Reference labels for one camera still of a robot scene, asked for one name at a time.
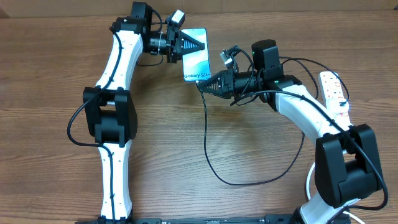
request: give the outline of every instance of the wood grain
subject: wood grain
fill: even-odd
[[[97,149],[73,145],[66,127],[81,93],[99,79],[111,50],[107,27],[115,16],[0,20],[0,223],[73,223],[100,214],[101,161]],[[349,88],[354,124],[376,132],[388,206],[353,211],[366,223],[398,219],[398,14],[394,11],[272,12],[188,15],[185,27],[206,27],[211,70],[223,70],[219,52],[275,39],[280,54],[306,57],[334,68]],[[142,56],[142,61],[159,58]],[[238,58],[242,68],[248,66]],[[321,68],[309,63],[318,74]],[[311,79],[298,65],[285,72]],[[182,66],[136,68],[131,87],[139,127],[129,158],[134,216],[160,218],[258,217],[291,213],[305,203],[304,182],[315,150],[302,153],[282,179],[254,187],[220,182],[203,154],[204,114],[196,86]],[[259,101],[229,107],[206,95],[208,152],[230,182],[270,179],[290,164],[300,132]],[[85,116],[73,135],[92,142]],[[363,205],[381,201],[378,192]]]

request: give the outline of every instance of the wall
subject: wall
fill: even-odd
[[[0,17],[128,15],[133,0],[0,0]],[[162,14],[388,10],[398,0],[146,0]]]

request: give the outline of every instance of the white power adapter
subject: white power adapter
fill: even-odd
[[[319,73],[318,81],[323,102],[328,111],[333,113],[333,119],[344,123],[351,123],[348,116],[348,102],[341,106],[341,103],[345,102],[346,99],[344,98],[339,79],[337,79],[334,74],[327,71]]]

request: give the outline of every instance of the smartphone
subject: smartphone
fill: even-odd
[[[182,56],[184,80],[186,82],[194,82],[209,79],[211,77],[211,73],[206,29],[183,29],[181,32],[184,32],[193,39],[205,44],[204,50],[199,50]]]

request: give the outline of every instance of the wooden table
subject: wooden table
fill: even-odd
[[[66,130],[84,87],[94,86],[104,70],[115,18],[0,20],[0,223],[73,223],[100,214],[100,154],[73,145]],[[353,213],[366,223],[396,223],[397,11],[188,15],[184,27],[207,28],[213,73],[224,70],[222,49],[238,44],[250,50],[262,39],[275,39],[281,55],[335,69],[350,92],[351,122],[376,132],[390,193],[385,209]],[[158,60],[145,55],[141,62]],[[238,63],[249,65],[241,56]],[[322,71],[305,64],[315,75]],[[285,72],[315,93],[299,65],[289,62]],[[232,187],[206,163],[203,104],[196,86],[183,81],[180,62],[136,68],[131,95],[139,118],[129,158],[134,217],[261,217],[292,213],[306,202],[305,177],[315,155],[308,139],[282,179]],[[242,107],[210,95],[206,100],[208,153],[220,176],[235,183],[265,180],[291,163],[301,133],[287,118],[259,100]],[[84,114],[72,131],[77,140],[93,142]],[[377,205],[381,198],[378,192],[360,204]]]

